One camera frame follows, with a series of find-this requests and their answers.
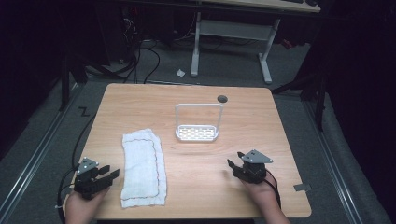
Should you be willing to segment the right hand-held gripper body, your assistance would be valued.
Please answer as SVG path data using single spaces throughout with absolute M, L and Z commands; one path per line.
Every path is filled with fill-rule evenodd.
M 273 160 L 262 154 L 256 149 L 244 153 L 240 174 L 233 174 L 235 177 L 252 184 L 259 184 L 264 181 L 266 177 L 266 163 L 272 163 Z

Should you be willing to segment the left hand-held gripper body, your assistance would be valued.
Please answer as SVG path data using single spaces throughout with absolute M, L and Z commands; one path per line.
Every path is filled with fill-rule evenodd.
M 74 181 L 74 191 L 81 194 L 84 199 L 90 200 L 92 196 L 106 188 L 99 188 L 96 185 L 99 163 L 84 157 L 77 168 Z

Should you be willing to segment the white towel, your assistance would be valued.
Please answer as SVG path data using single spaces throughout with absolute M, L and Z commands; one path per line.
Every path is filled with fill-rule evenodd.
M 165 205 L 167 179 L 161 139 L 151 129 L 144 129 L 125 134 L 122 146 L 125 167 L 121 206 Z

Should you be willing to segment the white rack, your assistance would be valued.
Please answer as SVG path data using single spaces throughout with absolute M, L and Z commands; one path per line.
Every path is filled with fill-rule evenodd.
M 175 106 L 176 137 L 182 142 L 214 142 L 219 136 L 222 104 Z

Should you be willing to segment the person's right hand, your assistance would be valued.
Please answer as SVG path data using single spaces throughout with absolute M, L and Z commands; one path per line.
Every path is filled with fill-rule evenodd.
M 279 209 L 279 205 L 276 199 L 276 192 L 274 187 L 276 186 L 275 179 L 267 174 L 265 180 L 260 184 L 251 184 L 243 181 L 243 186 L 247 189 L 247 192 L 252 201 L 264 212 Z

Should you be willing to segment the person's left hand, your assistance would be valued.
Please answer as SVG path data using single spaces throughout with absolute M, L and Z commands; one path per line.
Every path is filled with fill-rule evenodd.
M 80 193 L 72 191 L 66 200 L 65 218 L 82 218 L 93 220 L 100 204 L 109 189 L 96 193 L 91 200 L 84 199 Z

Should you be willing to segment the black stand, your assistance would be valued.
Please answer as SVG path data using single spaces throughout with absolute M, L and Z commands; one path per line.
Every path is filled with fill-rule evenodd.
M 305 77 L 297 77 L 281 87 L 271 90 L 272 94 L 280 94 L 283 91 L 301 88 L 300 98 L 302 101 L 316 102 L 314 111 L 314 122 L 320 131 L 323 131 L 322 118 L 325 109 L 327 75 L 323 73 L 313 73 Z
M 88 76 L 85 72 L 83 57 L 79 54 L 68 52 L 62 60 L 61 83 L 62 97 L 60 111 L 64 111 L 70 97 L 70 77 L 73 77 L 77 84 L 85 84 Z

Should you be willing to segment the white-framed desk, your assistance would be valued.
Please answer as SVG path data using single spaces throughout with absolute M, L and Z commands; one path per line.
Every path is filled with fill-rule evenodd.
M 197 0 L 198 7 L 203 6 L 225 6 L 225 7 L 247 7 L 248 9 L 265 9 L 269 12 L 282 13 L 313 13 L 320 12 L 317 4 L 310 0 Z M 258 54 L 258 60 L 262 70 L 263 80 L 266 84 L 272 83 L 267 57 L 273 45 L 281 18 L 275 16 L 269 24 L 253 24 L 251 22 L 225 21 L 222 19 L 203 19 L 201 13 L 195 16 L 194 49 L 191 58 L 191 76 L 199 74 L 200 61 L 200 37 L 202 35 L 231 37 L 256 41 L 264 41 L 263 52 Z

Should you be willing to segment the dark computer tower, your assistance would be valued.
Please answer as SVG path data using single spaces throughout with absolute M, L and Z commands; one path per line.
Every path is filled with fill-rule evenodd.
M 130 7 L 98 3 L 95 6 L 109 63 L 126 63 L 132 53 L 135 22 Z

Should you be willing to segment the metal floor rail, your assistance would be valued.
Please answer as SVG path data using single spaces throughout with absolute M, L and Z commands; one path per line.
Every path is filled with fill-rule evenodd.
M 327 142 L 325 134 L 321 131 L 315 120 L 315 109 L 311 103 L 303 102 L 304 110 L 309 118 L 311 125 L 313 126 L 317 139 L 320 144 L 321 153 L 323 155 L 328 173 L 332 179 L 333 185 L 337 192 L 338 198 L 344 208 L 347 219 L 350 224 L 363 224 L 361 214 L 357 209 L 357 206 L 352 198 L 351 192 L 347 183 L 342 176 L 340 169 L 336 163 L 336 160 L 332 154 L 330 145 Z
M 62 85 L 56 85 L 0 161 L 0 224 L 5 224 L 12 215 L 45 158 L 69 106 L 83 88 L 83 84 L 73 84 L 65 106 L 61 107 Z

